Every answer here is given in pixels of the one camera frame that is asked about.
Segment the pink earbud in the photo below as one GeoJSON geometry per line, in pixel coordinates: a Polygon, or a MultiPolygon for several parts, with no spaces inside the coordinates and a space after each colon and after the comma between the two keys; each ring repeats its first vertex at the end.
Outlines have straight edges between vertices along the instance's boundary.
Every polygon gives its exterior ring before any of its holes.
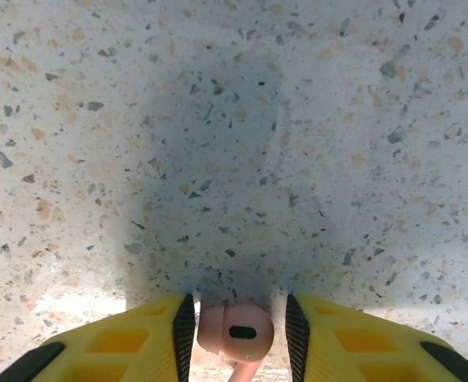
{"type": "Polygon", "coordinates": [[[201,311],[197,341],[206,351],[237,362],[229,382],[250,382],[273,345],[275,328],[257,306],[238,305],[201,311]]]}

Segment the speckled floor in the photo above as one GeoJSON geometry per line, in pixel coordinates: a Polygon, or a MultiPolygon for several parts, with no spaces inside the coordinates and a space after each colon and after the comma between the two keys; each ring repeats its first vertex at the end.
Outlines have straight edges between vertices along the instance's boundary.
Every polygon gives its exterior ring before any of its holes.
{"type": "Polygon", "coordinates": [[[0,0],[0,370],[289,290],[468,357],[468,1],[0,0]]]}

